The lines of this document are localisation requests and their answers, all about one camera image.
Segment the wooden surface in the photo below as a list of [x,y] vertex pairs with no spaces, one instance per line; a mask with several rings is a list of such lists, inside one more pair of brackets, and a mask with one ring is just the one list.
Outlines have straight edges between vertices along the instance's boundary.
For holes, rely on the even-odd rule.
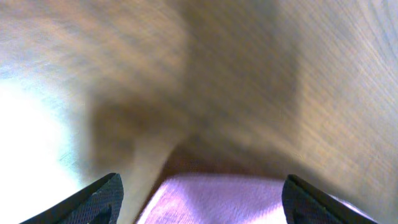
[[298,174],[398,220],[396,1],[1,1],[0,19],[5,223],[108,172],[132,223],[181,145],[185,170],[199,152]]

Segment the lavender fabric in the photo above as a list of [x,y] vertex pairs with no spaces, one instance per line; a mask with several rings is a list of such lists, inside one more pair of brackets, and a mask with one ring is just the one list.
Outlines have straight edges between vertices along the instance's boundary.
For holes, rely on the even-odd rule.
[[138,224],[286,223],[283,180],[179,176],[164,182]]

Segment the wooden table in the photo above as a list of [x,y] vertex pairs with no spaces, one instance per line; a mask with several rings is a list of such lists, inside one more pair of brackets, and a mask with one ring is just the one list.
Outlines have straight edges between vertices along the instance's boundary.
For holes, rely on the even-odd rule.
[[395,223],[397,12],[358,0],[0,2],[2,219],[119,172],[119,223],[132,223],[184,144],[213,166],[298,174]]

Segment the brown wood grain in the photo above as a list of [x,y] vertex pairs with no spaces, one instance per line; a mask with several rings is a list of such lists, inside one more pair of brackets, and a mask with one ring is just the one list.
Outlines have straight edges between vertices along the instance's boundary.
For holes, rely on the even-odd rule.
[[395,223],[397,12],[359,0],[0,2],[1,172],[18,186],[1,197],[23,210],[6,207],[6,220],[120,172],[119,223],[132,223],[164,164],[195,170],[194,155],[297,174]]

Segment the pink fabric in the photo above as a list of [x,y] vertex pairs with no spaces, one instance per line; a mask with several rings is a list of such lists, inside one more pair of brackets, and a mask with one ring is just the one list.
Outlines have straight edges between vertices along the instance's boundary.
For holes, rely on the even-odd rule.
[[180,176],[164,182],[142,213],[143,223],[286,223],[283,180]]

